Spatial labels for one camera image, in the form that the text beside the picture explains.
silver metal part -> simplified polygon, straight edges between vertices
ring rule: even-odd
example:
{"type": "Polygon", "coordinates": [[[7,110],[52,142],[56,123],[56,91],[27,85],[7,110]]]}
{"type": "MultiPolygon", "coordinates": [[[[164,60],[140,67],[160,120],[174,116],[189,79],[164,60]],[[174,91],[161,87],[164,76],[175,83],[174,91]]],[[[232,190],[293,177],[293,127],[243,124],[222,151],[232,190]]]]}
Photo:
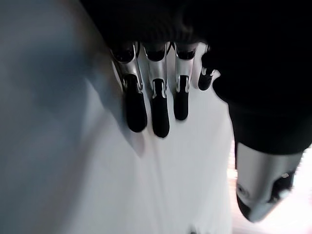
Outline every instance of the silver metal part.
{"type": "Polygon", "coordinates": [[[146,50],[144,48],[145,56],[148,61],[148,77],[150,81],[151,88],[153,91],[154,89],[154,84],[153,80],[154,79],[162,79],[164,82],[164,89],[167,90],[167,45],[165,45],[165,52],[164,52],[164,57],[160,61],[153,61],[150,60],[147,56],[146,50]]]}
{"type": "Polygon", "coordinates": [[[112,55],[117,73],[119,75],[119,79],[121,81],[123,91],[127,89],[127,82],[124,80],[125,75],[133,74],[137,78],[137,91],[141,93],[143,89],[143,82],[142,82],[141,72],[138,66],[138,62],[137,62],[135,45],[133,45],[133,51],[134,51],[134,56],[130,62],[120,62],[114,57],[114,54],[112,52],[111,52],[111,55],[112,55]]]}
{"type": "Polygon", "coordinates": [[[185,92],[188,93],[190,89],[190,81],[192,77],[192,69],[194,63],[194,57],[191,59],[181,59],[177,54],[177,49],[175,50],[175,82],[176,91],[180,92],[180,76],[185,75],[188,77],[187,85],[185,87],[185,92]]]}
{"type": "Polygon", "coordinates": [[[237,196],[250,208],[248,220],[262,220],[288,193],[289,189],[278,192],[270,201],[274,182],[294,172],[302,153],[272,155],[256,151],[242,143],[237,144],[237,196]]]}

black fingertip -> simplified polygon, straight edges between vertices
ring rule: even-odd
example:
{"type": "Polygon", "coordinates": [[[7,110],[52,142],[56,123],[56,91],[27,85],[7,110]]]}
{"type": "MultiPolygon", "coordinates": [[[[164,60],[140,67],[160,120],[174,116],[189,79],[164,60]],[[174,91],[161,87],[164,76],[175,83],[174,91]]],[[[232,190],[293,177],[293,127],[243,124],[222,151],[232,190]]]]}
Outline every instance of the black fingertip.
{"type": "Polygon", "coordinates": [[[210,75],[203,75],[200,74],[199,80],[198,80],[198,87],[200,90],[205,91],[207,90],[211,85],[212,77],[210,75]]]}
{"type": "Polygon", "coordinates": [[[156,96],[152,99],[152,121],[153,131],[156,136],[165,138],[169,133],[169,118],[167,99],[156,96]]]}
{"type": "Polygon", "coordinates": [[[246,219],[250,220],[249,215],[250,215],[251,209],[244,204],[244,202],[239,198],[238,195],[236,195],[236,198],[237,198],[237,204],[241,213],[246,219]]]}
{"type": "Polygon", "coordinates": [[[129,74],[125,77],[127,90],[125,92],[126,118],[129,128],[139,133],[147,125],[147,115],[142,93],[137,91],[137,78],[129,74]]]}
{"type": "Polygon", "coordinates": [[[211,52],[207,52],[203,54],[203,56],[201,57],[201,64],[203,67],[209,70],[218,69],[219,64],[220,64],[220,59],[213,56],[211,52]]]}
{"type": "Polygon", "coordinates": [[[189,113],[189,93],[183,91],[177,92],[174,103],[175,118],[177,120],[185,120],[189,113]]]}

robotic hand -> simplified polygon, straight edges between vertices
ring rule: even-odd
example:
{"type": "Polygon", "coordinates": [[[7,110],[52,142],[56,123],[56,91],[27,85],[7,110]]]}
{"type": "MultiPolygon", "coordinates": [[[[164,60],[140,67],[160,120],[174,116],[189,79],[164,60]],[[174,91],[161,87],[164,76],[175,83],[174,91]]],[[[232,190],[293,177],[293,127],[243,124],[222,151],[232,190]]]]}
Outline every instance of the robotic hand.
{"type": "Polygon", "coordinates": [[[237,202],[249,221],[262,220],[290,191],[312,141],[310,13],[285,3],[281,8],[243,1],[81,3],[111,48],[135,132],[145,128],[147,118],[133,43],[142,42],[148,59],[153,130],[159,137],[169,132],[166,43],[175,42],[174,111],[180,120],[188,114],[194,45],[209,45],[198,85],[207,89],[210,73],[221,73],[213,89],[227,102],[233,124],[237,202]]]}

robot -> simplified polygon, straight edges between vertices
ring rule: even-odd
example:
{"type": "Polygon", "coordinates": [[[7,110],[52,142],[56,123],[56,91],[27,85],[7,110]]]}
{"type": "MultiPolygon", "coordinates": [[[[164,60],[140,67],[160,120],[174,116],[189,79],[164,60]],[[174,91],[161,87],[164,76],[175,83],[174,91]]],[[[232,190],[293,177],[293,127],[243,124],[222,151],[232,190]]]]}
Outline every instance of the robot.
{"type": "Polygon", "coordinates": [[[222,1],[80,0],[111,50],[133,132],[147,124],[135,44],[148,61],[156,136],[169,133],[166,56],[175,50],[174,114],[188,116],[192,67],[199,42],[207,44],[198,86],[229,107],[238,172],[237,202],[257,222],[290,192],[302,154],[312,142],[311,51],[308,22],[265,3],[222,1]],[[289,22],[283,27],[280,22],[289,22]]]}

robotic arm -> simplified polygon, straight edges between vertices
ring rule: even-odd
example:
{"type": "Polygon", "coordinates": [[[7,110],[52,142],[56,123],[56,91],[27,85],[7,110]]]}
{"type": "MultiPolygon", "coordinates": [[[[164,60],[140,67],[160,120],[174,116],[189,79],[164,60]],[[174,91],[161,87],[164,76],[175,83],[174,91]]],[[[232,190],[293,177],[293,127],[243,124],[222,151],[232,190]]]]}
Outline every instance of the robotic arm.
{"type": "Polygon", "coordinates": [[[213,89],[227,102],[233,124],[237,202],[249,221],[262,220],[290,191],[303,151],[312,142],[310,13],[293,5],[282,9],[243,1],[81,3],[111,48],[134,132],[147,121],[134,42],[142,42],[148,59],[153,130],[159,137],[169,132],[167,42],[176,53],[178,120],[188,115],[196,45],[209,45],[198,85],[207,89],[211,72],[221,73],[213,89]]]}

